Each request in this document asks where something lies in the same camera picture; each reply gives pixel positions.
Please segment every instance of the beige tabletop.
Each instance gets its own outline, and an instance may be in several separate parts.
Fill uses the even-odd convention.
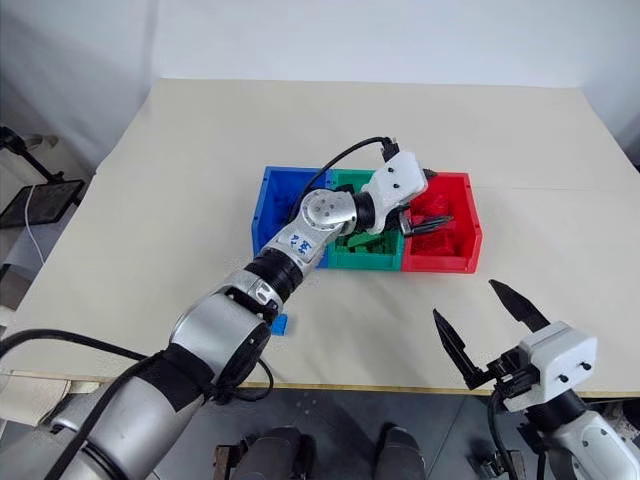
[[[484,233],[473,275],[323,270],[287,304],[265,352],[281,386],[466,391],[437,307],[480,365],[528,332],[496,278],[552,321],[599,339],[591,395],[638,395],[640,175],[575,89],[161,80],[100,165],[11,331],[72,330],[143,353],[251,258],[266,165],[320,166],[370,136],[468,172]],[[342,168],[376,168],[375,148]],[[55,341],[4,369],[108,378],[129,361]],[[254,372],[262,381],[262,372]]]

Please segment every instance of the silver robot arm segment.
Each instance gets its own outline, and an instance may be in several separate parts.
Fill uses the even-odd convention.
[[[414,155],[399,152],[355,195],[307,194],[293,222],[251,263],[180,317],[169,346],[115,393],[62,476],[47,480],[146,478],[211,392],[235,387],[251,373],[270,338],[271,322],[327,245],[353,231],[379,233],[394,208],[426,187]],[[54,418],[57,434],[44,442],[39,461],[3,463],[8,478],[43,478],[106,388],[87,397],[82,412],[67,409]]]

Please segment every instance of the floor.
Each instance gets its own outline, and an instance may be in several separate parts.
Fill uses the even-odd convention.
[[[523,420],[521,415],[501,415],[498,425],[507,448],[522,451],[528,478],[535,478],[537,457],[516,430]],[[375,444],[387,422],[414,435],[429,479],[483,478],[474,470],[474,458],[491,453],[493,444],[482,398],[318,390],[276,390],[255,404],[206,405],[156,475],[161,480],[211,479],[216,445],[235,444],[245,435],[294,425],[315,439],[313,478],[371,479]],[[547,471],[545,478],[554,477]]]

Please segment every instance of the green bin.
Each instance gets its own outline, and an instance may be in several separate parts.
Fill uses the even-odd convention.
[[[331,188],[353,185],[359,192],[369,182],[373,170],[341,170],[331,172]],[[356,233],[338,238],[328,247],[329,268],[356,270],[400,270],[404,238],[398,230],[380,235]]]

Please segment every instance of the blue bin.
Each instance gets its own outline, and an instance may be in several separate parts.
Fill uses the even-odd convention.
[[[251,223],[254,256],[285,226],[289,210],[304,186],[317,171],[317,168],[294,167],[266,167],[264,169],[260,196]],[[313,186],[329,188],[330,177],[330,172],[321,175]],[[325,252],[318,267],[325,268],[328,265],[329,260]]]

